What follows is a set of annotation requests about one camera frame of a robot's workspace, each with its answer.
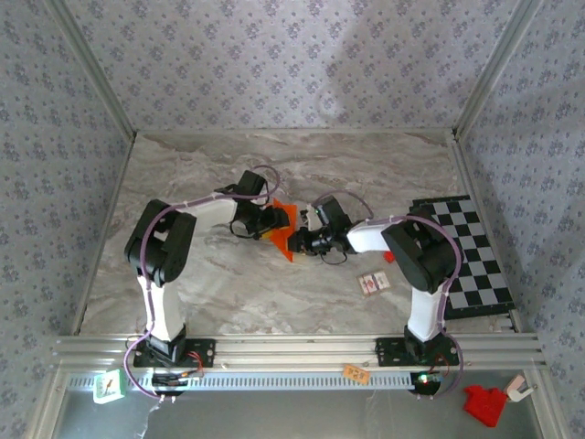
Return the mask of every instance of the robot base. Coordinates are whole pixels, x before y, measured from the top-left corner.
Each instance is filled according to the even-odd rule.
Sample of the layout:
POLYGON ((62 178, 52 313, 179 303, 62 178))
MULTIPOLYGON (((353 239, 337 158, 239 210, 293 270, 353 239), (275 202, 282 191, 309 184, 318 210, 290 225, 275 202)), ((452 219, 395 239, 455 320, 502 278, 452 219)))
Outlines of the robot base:
POLYGON ((383 337, 376 339, 378 365, 381 368, 392 366, 458 366, 459 357, 454 343, 443 334, 421 342, 407 327, 404 337, 383 337))
POLYGON ((196 368, 197 360, 187 352, 196 352, 203 363, 201 367, 212 368, 216 355, 216 340, 213 338, 187 338, 183 327, 171 341, 150 336, 136 347, 133 365, 135 368, 196 368))

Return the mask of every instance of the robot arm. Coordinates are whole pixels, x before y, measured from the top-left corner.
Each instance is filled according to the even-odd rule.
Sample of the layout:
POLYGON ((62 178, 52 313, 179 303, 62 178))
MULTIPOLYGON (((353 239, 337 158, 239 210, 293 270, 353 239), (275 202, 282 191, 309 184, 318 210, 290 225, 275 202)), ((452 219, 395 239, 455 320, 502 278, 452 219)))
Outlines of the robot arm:
POLYGON ((423 209, 411 212, 409 219, 413 220, 402 217, 396 221, 364 220, 352 224, 335 198, 328 197, 314 206, 314 213, 321 227, 314 230, 301 227, 289 239, 289 249, 310 255, 323 255, 332 249, 349 254, 393 252, 412 285, 406 348, 420 362, 436 355, 436 347, 443 346, 444 341, 440 308, 446 293, 442 288, 455 270, 457 257, 441 233, 428 223, 413 221, 419 218, 436 224, 428 212, 423 209))
MULTIPOLYGON (((432 220, 424 210, 415 217, 432 220)), ((455 254, 449 242, 428 225, 401 221, 368 223, 363 221, 347 233, 355 252, 391 251, 400 270, 412 285, 410 318, 407 334, 420 343, 440 333, 439 307, 442 287, 455 269, 455 254)))
MULTIPOLYGON (((245 171, 237 185, 218 189, 215 194, 218 197, 231 193, 260 196, 260 200, 267 200, 261 196, 265 184, 263 177, 245 171)), ((146 303, 147 326, 153 327, 147 344, 163 362, 176 363, 183 355, 186 329, 180 313, 180 299, 177 291, 167 288, 165 284, 173 282, 185 268, 193 236, 218 224, 239 221, 246 227, 251 238, 258 239, 268 230, 289 225, 288 216, 283 209, 258 205, 254 201, 216 198, 165 214, 154 226, 154 233, 146 244, 147 273, 142 272, 140 262, 143 238, 154 218, 169 205, 154 199, 144 209, 126 244, 124 255, 136 270, 146 303), (146 277, 151 281, 150 294, 146 287, 146 277)))

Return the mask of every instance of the mounting plate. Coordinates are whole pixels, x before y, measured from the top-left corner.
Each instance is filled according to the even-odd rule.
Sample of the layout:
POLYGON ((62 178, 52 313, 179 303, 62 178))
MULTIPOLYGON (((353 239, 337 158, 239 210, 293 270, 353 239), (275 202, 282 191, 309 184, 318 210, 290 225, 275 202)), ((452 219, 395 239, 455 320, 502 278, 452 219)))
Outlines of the mounting plate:
MULTIPOLYGON (((187 338, 185 340, 185 352, 191 351, 199 354, 204 368, 213 368, 213 360, 216 356, 216 340, 213 338, 187 338)), ((135 368, 168 367, 168 365, 165 365, 154 356, 154 353, 146 347, 144 341, 136 347, 133 365, 135 368)), ((193 369, 197 367, 197 360, 185 355, 185 358, 174 364, 173 367, 193 369)))
POLYGON ((455 345, 447 338, 441 340, 424 359, 415 359, 410 355, 406 348, 404 337, 383 337, 376 339, 376 354, 378 355, 378 365, 381 368, 392 366, 444 366, 437 361, 437 356, 444 356, 449 366, 458 366, 459 357, 455 350, 455 345))

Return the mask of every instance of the orange object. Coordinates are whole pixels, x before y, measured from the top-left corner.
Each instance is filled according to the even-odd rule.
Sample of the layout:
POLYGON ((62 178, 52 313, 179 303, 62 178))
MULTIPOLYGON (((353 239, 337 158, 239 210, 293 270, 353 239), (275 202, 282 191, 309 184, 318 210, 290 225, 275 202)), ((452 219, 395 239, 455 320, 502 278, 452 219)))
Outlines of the orange object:
POLYGON ((278 247, 282 254, 286 256, 286 259, 292 262, 294 253, 289 251, 288 240, 289 237, 294 233, 294 228, 296 227, 296 206, 294 204, 282 204, 276 198, 274 199, 272 205, 275 208, 284 209, 287 216, 289 217, 289 226, 282 227, 281 229, 271 230, 268 238, 276 247, 278 247))
POLYGON ((366 385, 369 381, 369 372, 367 370, 363 370, 358 366, 353 366, 351 364, 346 364, 344 366, 344 377, 349 380, 353 380, 359 382, 360 384, 366 385))

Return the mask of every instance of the metal rail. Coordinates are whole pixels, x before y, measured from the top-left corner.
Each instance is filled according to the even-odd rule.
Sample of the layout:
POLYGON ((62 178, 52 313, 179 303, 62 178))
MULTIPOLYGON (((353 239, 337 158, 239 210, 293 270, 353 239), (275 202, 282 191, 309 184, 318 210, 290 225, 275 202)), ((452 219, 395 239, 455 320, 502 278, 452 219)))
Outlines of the metal rail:
MULTIPOLYGON (((375 340, 387 336, 211 336, 217 341, 213 370, 325 372, 339 371, 346 363, 370 371, 426 369, 379 367, 374 351, 375 340)), ((69 372, 102 372, 119 367, 129 337, 133 335, 59 338, 49 366, 69 372)), ((467 369, 518 370, 546 367, 535 334, 459 334, 456 337, 462 346, 467 369)))

